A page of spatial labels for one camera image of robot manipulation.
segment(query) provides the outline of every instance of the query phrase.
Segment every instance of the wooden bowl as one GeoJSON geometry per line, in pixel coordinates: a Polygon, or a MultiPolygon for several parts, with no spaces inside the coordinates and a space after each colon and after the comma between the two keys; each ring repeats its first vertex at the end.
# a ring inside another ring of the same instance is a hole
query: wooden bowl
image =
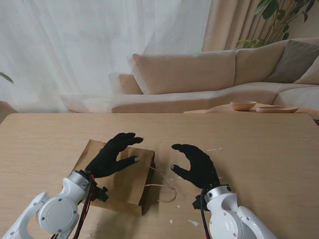
{"type": "Polygon", "coordinates": [[[248,111],[256,105],[256,101],[232,101],[231,108],[235,111],[248,111]]]}
{"type": "Polygon", "coordinates": [[[294,113],[298,110],[297,107],[289,106],[263,106],[258,107],[256,111],[258,113],[294,113]]]}

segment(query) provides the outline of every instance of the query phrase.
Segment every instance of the brown paper bag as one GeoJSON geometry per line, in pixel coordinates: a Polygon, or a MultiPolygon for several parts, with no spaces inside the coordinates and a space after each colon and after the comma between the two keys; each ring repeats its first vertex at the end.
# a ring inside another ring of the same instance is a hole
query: brown paper bag
{"type": "MultiPolygon", "coordinates": [[[[89,140],[79,160],[72,171],[84,170],[86,166],[100,152],[106,143],[89,140]]],[[[140,216],[143,212],[143,200],[146,196],[144,190],[147,178],[151,177],[150,166],[154,163],[154,151],[128,147],[119,154],[117,160],[137,155],[140,160],[109,177],[97,178],[97,186],[108,189],[108,200],[104,203],[98,200],[91,202],[91,205],[106,208],[118,212],[140,216]]]]}

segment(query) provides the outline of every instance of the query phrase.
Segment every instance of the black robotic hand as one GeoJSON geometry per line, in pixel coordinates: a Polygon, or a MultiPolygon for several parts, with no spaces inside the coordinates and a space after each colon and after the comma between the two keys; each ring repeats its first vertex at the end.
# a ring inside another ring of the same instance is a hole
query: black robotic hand
{"type": "Polygon", "coordinates": [[[91,172],[95,178],[103,178],[121,171],[126,167],[138,162],[137,156],[131,156],[120,161],[116,161],[118,154],[124,151],[129,145],[141,143],[140,137],[135,137],[135,133],[119,133],[105,144],[98,155],[89,163],[85,171],[91,172]]]}
{"type": "Polygon", "coordinates": [[[206,153],[189,144],[174,144],[172,148],[184,153],[190,162],[189,171],[172,165],[174,173],[201,189],[220,185],[214,164],[206,153]]]}

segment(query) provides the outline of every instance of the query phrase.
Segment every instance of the wooden table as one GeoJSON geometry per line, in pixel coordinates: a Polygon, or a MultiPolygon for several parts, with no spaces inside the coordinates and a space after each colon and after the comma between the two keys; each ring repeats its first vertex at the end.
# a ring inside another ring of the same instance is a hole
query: wooden table
{"type": "MultiPolygon", "coordinates": [[[[60,192],[89,139],[107,141],[123,131],[144,137],[139,147],[156,152],[157,167],[168,178],[176,178],[169,170],[173,163],[189,168],[170,146],[197,145],[211,156],[221,181],[238,193],[239,203],[278,238],[318,238],[319,128],[304,114],[10,115],[0,125],[0,234],[38,193],[60,192]]],[[[200,212],[191,204],[200,190],[181,179],[172,183],[176,200],[158,203],[158,188],[152,188],[142,217],[90,208],[80,238],[204,238],[200,212]]],[[[161,199],[171,196],[161,189],[161,199]]],[[[35,238],[50,237],[35,220],[29,231],[35,238]]]]}

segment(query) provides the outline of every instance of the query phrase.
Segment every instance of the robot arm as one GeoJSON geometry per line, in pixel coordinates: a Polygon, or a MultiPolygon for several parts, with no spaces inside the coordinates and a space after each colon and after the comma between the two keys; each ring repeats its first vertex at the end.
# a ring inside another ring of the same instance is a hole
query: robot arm
{"type": "Polygon", "coordinates": [[[85,198],[88,185],[82,173],[72,172],[63,179],[63,189],[57,196],[49,198],[45,192],[36,196],[3,239],[32,239],[27,225],[36,214],[41,228],[59,234],[59,239],[68,238],[79,219],[77,206],[85,198]]]}
{"type": "Polygon", "coordinates": [[[277,239],[253,212],[238,206],[229,186],[208,191],[205,200],[212,213],[209,230],[214,239],[277,239]]]}
{"type": "MultiPolygon", "coordinates": [[[[203,220],[204,207],[212,213],[209,229],[214,239],[277,239],[254,213],[238,206],[237,196],[228,185],[220,184],[214,164],[206,153],[188,144],[174,144],[172,148],[184,153],[190,162],[189,171],[177,165],[172,165],[172,171],[203,189],[193,206],[202,210],[203,220]]],[[[209,239],[206,222],[203,223],[209,239]]]]}
{"type": "Polygon", "coordinates": [[[107,189],[96,187],[94,178],[102,178],[112,175],[115,172],[138,162],[137,156],[117,161],[118,154],[129,145],[141,143],[140,137],[135,137],[135,133],[120,133],[109,140],[101,149],[98,155],[89,163],[85,172],[80,170],[72,172],[63,179],[63,189],[61,193],[54,197],[49,197],[43,192],[36,196],[22,215],[15,221],[3,239],[32,239],[27,231],[27,225],[31,218],[36,216],[41,228],[54,234],[52,238],[67,239],[75,228],[78,220],[83,223],[88,207],[82,210],[81,216],[78,214],[78,204],[84,200],[94,201],[98,199],[105,202],[108,197],[107,189]]]}

